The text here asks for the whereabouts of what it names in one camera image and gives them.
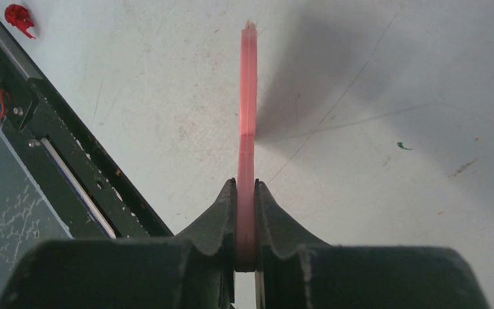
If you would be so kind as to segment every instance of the wire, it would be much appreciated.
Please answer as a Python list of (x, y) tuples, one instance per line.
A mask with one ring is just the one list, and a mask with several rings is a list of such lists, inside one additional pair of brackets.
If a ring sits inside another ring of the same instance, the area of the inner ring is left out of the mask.
[(0, 103), (1, 103), (1, 112), (0, 112), (0, 119), (2, 119), (5, 116), (5, 94), (8, 97), (8, 102), (10, 103), (10, 95), (8, 92), (5, 91), (4, 88), (0, 89)]

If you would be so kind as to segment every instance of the white table surface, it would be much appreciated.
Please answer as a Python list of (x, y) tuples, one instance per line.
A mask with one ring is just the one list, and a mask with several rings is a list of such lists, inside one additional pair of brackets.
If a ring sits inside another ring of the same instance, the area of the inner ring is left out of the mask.
[(494, 0), (20, 3), (38, 38), (9, 30), (173, 232), (235, 176), (255, 21), (255, 176), (330, 243), (458, 250), (494, 306)]

